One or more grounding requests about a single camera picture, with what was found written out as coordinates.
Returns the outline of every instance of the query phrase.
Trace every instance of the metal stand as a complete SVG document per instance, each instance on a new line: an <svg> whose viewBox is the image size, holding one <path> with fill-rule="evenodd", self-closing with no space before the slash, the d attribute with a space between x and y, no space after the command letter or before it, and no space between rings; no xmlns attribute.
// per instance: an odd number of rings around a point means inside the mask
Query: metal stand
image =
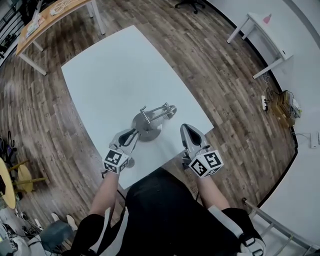
<svg viewBox="0 0 320 256"><path fill-rule="evenodd" d="M204 9L206 6L203 3L198 2L197 0L183 0L180 3L176 4L174 7L179 8L180 5L191 5L194 9L194 14L198 13L198 8L196 5L199 5Z"/></svg>
<svg viewBox="0 0 320 256"><path fill-rule="evenodd" d="M150 111L144 111L146 106L140 109L140 113L137 114L132 121L132 128L137 129L140 134L139 140L142 142L153 141L161 133L162 120L171 119L177 112L177 108L174 105L169 105L167 102L161 107L157 107Z"/></svg>
<svg viewBox="0 0 320 256"><path fill-rule="evenodd" d="M306 249L303 256L307 255L307 253L314 253L316 250L319 250L319 246L312 244L310 241L304 239L302 236L296 234L289 228L285 227L284 225L276 221L274 218L266 214L264 211L256 207L246 198L243 198L242 201L245 205L252 209L252 213L249 214L250 219L252 219L255 215L258 215L263 220L269 223L269 226L261 233L261 237L265 236L266 233L268 233L272 228L274 228L288 238L286 243L281 248L279 248L279 250L273 256L279 255L291 241L297 243L298 245Z"/></svg>

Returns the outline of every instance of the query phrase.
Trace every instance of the office chair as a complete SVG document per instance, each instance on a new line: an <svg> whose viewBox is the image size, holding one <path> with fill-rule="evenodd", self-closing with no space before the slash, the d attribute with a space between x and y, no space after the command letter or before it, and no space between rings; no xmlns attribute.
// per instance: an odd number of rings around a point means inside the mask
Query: office chair
<svg viewBox="0 0 320 256"><path fill-rule="evenodd" d="M178 8L180 5L191 5L194 8L194 13L198 13L198 9L196 5L200 5L202 9L204 9L206 6L203 3L198 2L197 0L182 0L180 3L177 3L174 7Z"/></svg>

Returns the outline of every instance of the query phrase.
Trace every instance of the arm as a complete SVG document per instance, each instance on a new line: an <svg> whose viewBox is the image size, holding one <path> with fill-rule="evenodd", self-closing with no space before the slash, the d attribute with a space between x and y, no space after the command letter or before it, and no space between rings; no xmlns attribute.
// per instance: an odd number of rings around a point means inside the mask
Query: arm
<svg viewBox="0 0 320 256"><path fill-rule="evenodd" d="M213 205L221 211L230 208L227 199L221 193L211 176L204 178L196 177L196 184L205 208L209 209Z"/></svg>
<svg viewBox="0 0 320 256"><path fill-rule="evenodd" d="M111 208L110 209L110 218L111 218L113 211L115 209L118 183L119 183L119 175L112 171L108 171L97 193L94 196L89 215L98 214L101 216L105 216L105 211L108 208Z"/></svg>

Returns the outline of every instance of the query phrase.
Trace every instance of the white table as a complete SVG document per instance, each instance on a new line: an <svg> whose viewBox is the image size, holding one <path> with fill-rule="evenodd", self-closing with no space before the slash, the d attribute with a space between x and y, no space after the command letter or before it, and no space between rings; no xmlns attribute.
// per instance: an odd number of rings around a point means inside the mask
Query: white table
<svg viewBox="0 0 320 256"><path fill-rule="evenodd" d="M227 42L230 44L230 42L235 38L235 36L239 33L241 28L249 21L252 21L252 24L248 31L244 33L242 39L246 39L247 36L251 33L251 31L254 28L259 29L259 31L263 34L263 36L267 39L267 41L271 44L271 46L276 50L277 52L277 59L267 66L265 69L261 70L259 73L255 74L253 76L254 79L261 76L265 72L269 71L270 69L274 68L275 66L279 65L283 61L289 59L293 53L288 46L288 43L286 42L283 33L281 33L281 24L274 23L273 17L271 17L268 24L264 23L263 19L265 16L249 12L245 20L234 30L234 32L230 35Z"/></svg>
<svg viewBox="0 0 320 256"><path fill-rule="evenodd" d="M181 153L180 126L187 123L206 134L213 125L196 99L153 45L135 27L97 42L62 67L79 116L99 154L105 158L114 135L131 127L143 106L165 102L177 112L153 141L138 141L135 165L120 174L126 189Z"/></svg>

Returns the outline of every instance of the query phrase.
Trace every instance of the metal rod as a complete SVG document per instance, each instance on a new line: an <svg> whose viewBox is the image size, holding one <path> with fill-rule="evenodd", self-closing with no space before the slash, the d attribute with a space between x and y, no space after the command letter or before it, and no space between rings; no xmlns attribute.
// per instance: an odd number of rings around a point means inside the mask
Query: metal rod
<svg viewBox="0 0 320 256"><path fill-rule="evenodd" d="M144 109L146 108L146 106L144 106L143 108L140 109L140 112L142 114L142 116L144 117L144 119L148 122L148 124L150 125L150 120L149 118L146 116L146 113L144 112Z"/></svg>
<svg viewBox="0 0 320 256"><path fill-rule="evenodd" d="M264 237L266 233L268 233L270 231L270 229L272 229L274 227L274 224L271 223L261 234L260 237Z"/></svg>
<svg viewBox="0 0 320 256"><path fill-rule="evenodd" d="M249 214L250 220L252 220L256 216L256 214L257 214L256 211L252 210L252 212L250 212L250 214Z"/></svg>
<svg viewBox="0 0 320 256"><path fill-rule="evenodd" d="M278 221L276 221L274 218L266 214L263 210L259 209L256 207L254 204L252 204L250 201L248 201L246 198L243 198L242 201L252 208L257 215L259 215L262 219L264 219L267 223L272 224L273 223L273 228L284 234L287 238L291 238L292 236L292 241L300 245L301 247L305 248L306 250L312 246L311 252L313 253L315 250L320 249L320 246L315 245L311 243L310 241L306 240L302 236L298 235L297 233L293 232L289 228L285 227Z"/></svg>
<svg viewBox="0 0 320 256"><path fill-rule="evenodd" d="M170 112L164 112L164 113L162 113L162 114L160 114L160 115L157 115L156 117L152 118L152 119L150 120L150 122L153 121L153 120L155 120L155 119L158 119L158 118L160 118L160 117L162 117L162 116L168 115L168 114L170 114Z"/></svg>
<svg viewBox="0 0 320 256"><path fill-rule="evenodd" d="M294 238L294 236L290 236L289 239L286 241L286 243L273 255L273 256L277 256L279 255L283 249L290 243L290 241Z"/></svg>
<svg viewBox="0 0 320 256"><path fill-rule="evenodd" d="M166 108L166 106L160 106L160 107L157 107L155 109L150 110L149 112L154 112L154 111L161 110L161 109L164 109L164 108Z"/></svg>
<svg viewBox="0 0 320 256"><path fill-rule="evenodd" d="M312 245L308 248L308 250L305 251L305 253L302 256L307 255L307 253L312 249Z"/></svg>

